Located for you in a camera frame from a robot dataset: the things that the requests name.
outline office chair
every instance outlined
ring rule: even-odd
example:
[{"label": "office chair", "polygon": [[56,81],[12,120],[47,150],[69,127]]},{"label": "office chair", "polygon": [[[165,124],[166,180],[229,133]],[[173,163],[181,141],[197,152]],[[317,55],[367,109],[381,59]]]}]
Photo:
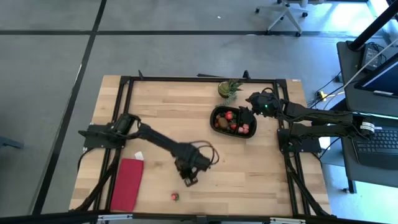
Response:
[{"label": "office chair", "polygon": [[299,3],[300,7],[306,8],[308,5],[308,1],[310,1],[310,4],[322,4],[323,0],[301,0],[301,1],[287,1],[287,0],[277,0],[277,3],[279,6],[258,6],[256,8],[256,13],[260,12],[260,9],[271,9],[273,11],[279,11],[279,17],[274,20],[269,27],[266,30],[266,34],[269,33],[271,28],[278,22],[278,20],[283,20],[285,16],[289,18],[289,20],[293,23],[293,25],[297,28],[298,32],[296,32],[296,37],[300,37],[302,33],[302,29],[299,25],[299,23],[296,21],[296,19],[293,17],[293,13],[295,12],[301,12],[302,17],[307,17],[308,16],[308,10],[306,9],[297,9],[294,7],[290,6],[290,3]]}]

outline monitor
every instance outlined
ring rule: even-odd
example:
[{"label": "monitor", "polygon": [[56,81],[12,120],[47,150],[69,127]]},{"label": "monitor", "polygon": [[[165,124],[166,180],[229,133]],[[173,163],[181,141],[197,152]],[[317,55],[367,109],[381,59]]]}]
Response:
[{"label": "monitor", "polygon": [[398,53],[355,84],[355,88],[398,97]]}]

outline keyboard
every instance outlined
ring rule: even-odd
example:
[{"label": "keyboard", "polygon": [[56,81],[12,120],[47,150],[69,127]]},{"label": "keyboard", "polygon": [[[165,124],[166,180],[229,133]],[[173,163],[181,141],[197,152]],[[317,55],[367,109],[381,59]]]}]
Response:
[{"label": "keyboard", "polygon": [[358,162],[365,166],[398,170],[398,128],[382,127],[369,141],[353,141]]}]

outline wooden tabletop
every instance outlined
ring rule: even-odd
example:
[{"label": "wooden tabletop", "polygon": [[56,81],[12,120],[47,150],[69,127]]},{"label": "wooden tabletop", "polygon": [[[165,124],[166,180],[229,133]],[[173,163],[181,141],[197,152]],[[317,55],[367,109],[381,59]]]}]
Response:
[{"label": "wooden tabletop", "polygon": [[[99,91],[92,122],[111,121],[120,76],[106,75]],[[287,80],[289,98],[306,105],[300,80]],[[233,107],[249,106],[248,96],[265,87],[260,83],[244,83]],[[123,111],[127,86],[124,88]],[[279,151],[273,118],[257,117],[257,131],[252,138],[240,139],[211,129],[209,117],[214,105],[222,99],[217,83],[135,81],[129,113],[141,117],[154,130],[181,142],[207,140],[220,154],[220,162],[207,172],[199,172],[199,182],[186,187],[180,178],[174,158],[166,150],[147,141],[128,141],[122,158],[144,155],[144,173],[134,212],[208,215],[292,215],[284,159]],[[210,156],[211,151],[202,151]],[[98,181],[104,149],[87,154],[77,175],[70,208],[79,206]],[[330,212],[325,182],[319,161],[311,154],[301,153],[305,184],[315,200]],[[100,208],[108,187],[103,191]],[[174,202],[170,195],[180,194]],[[296,186],[298,209],[302,203]]]}]

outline red towel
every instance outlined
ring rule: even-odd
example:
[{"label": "red towel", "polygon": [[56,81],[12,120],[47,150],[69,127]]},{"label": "red towel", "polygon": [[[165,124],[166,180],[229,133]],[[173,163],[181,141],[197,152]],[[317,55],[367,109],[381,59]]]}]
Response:
[{"label": "red towel", "polygon": [[144,161],[122,159],[113,190],[111,210],[132,212],[136,204]]}]

